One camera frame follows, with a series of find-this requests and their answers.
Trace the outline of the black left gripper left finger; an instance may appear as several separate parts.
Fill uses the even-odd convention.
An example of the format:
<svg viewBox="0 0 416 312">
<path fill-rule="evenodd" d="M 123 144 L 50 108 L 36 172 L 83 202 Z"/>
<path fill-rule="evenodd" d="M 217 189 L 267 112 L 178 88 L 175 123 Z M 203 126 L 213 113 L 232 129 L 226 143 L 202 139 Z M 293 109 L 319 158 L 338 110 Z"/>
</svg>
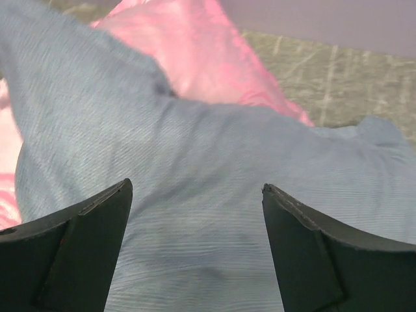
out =
<svg viewBox="0 0 416 312">
<path fill-rule="evenodd" d="M 102 312 L 131 209 L 129 179 L 1 231 L 1 310 Z"/>
</svg>

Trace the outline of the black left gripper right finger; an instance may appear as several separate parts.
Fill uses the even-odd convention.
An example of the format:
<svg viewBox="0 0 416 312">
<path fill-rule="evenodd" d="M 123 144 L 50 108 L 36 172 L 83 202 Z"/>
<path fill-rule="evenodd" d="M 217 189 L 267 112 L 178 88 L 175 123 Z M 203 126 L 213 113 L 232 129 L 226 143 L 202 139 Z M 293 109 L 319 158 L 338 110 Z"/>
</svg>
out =
<svg viewBox="0 0 416 312">
<path fill-rule="evenodd" d="M 271 184 L 263 214 L 284 310 L 415 310 L 413 244 L 348 226 Z"/>
</svg>

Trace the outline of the blue-grey pillowcase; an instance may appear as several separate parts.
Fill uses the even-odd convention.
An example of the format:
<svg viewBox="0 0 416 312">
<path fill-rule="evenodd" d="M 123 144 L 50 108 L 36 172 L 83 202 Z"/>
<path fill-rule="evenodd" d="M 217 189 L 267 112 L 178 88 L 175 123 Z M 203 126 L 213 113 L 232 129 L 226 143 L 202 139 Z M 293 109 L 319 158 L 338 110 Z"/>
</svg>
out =
<svg viewBox="0 0 416 312">
<path fill-rule="evenodd" d="M 415 242 L 415 154 L 386 120 L 311 128 L 175 97 L 157 63 L 40 1 L 1 2 L 26 222 L 129 178 L 107 311 L 281 311 L 261 187 Z"/>
</svg>

